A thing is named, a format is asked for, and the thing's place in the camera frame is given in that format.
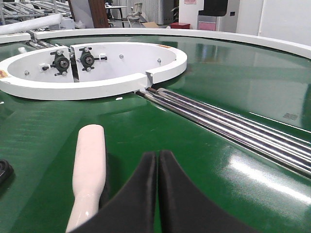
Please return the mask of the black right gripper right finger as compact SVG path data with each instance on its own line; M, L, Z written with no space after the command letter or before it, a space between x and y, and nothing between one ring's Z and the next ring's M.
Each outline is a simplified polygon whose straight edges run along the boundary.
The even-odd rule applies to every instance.
M208 199L169 150L159 153L158 198L164 233L254 233Z

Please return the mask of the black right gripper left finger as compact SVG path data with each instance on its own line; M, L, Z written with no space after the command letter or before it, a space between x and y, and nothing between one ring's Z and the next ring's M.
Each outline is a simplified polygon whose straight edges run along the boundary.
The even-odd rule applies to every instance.
M152 233L156 205L157 158L142 155L139 165L119 192L73 233Z

